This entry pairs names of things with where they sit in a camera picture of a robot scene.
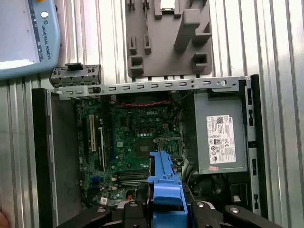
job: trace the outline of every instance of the red cable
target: red cable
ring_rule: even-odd
[[[151,104],[126,104],[126,103],[119,103],[119,102],[116,102],[115,100],[111,100],[113,101],[115,104],[118,104],[118,105],[124,105],[124,106],[127,106],[127,107],[151,107],[151,106],[155,106],[155,105],[161,105],[163,103],[166,103],[168,102],[169,100],[165,100],[165,101],[159,101],[159,102],[155,102],[155,103],[151,103]]]

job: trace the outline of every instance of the corrugated metal wall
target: corrugated metal wall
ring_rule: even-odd
[[[101,63],[105,83],[129,81],[123,72],[120,1],[56,2],[62,33],[60,64]],[[261,75],[269,218],[284,227],[302,227],[303,1],[209,0],[209,4],[213,76]],[[0,83],[0,208],[12,228],[38,227],[30,90],[50,87],[47,77]]]

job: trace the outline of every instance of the power supply label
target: power supply label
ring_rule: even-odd
[[[232,117],[207,116],[207,131],[210,164],[236,162]]]

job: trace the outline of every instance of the motherboard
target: motherboard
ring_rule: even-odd
[[[125,105],[76,102],[82,202],[114,205],[136,197],[147,182],[149,154],[167,151],[181,171],[182,137],[175,102]]]

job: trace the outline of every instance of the blue bracket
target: blue bracket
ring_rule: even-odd
[[[187,227],[187,205],[182,189],[182,183],[175,171],[170,155],[165,151],[151,152],[154,157],[155,176],[148,177],[148,183],[153,185],[153,203],[156,206],[171,206],[175,211],[154,211],[153,227],[176,228]]]

